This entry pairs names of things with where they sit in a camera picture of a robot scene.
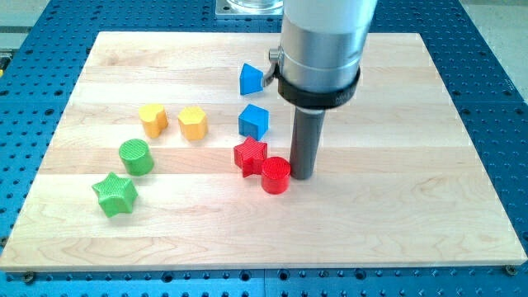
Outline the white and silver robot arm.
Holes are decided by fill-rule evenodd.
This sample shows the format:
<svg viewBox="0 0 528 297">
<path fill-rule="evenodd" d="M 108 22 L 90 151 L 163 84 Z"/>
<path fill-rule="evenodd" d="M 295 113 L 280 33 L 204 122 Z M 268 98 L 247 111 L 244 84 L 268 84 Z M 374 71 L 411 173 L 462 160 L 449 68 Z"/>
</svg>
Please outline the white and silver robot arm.
<svg viewBox="0 0 528 297">
<path fill-rule="evenodd" d="M 376 5 L 376 0 L 284 0 L 281 76 L 308 92 L 350 85 Z"/>
</svg>

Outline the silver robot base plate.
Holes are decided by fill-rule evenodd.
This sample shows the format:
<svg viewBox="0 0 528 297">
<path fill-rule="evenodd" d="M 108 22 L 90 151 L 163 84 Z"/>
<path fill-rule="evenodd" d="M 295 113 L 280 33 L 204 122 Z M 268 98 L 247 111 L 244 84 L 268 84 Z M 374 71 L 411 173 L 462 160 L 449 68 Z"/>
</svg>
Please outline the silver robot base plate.
<svg viewBox="0 0 528 297">
<path fill-rule="evenodd" d="M 214 0 L 215 15 L 222 17 L 275 16 L 283 9 L 282 0 Z"/>
</svg>

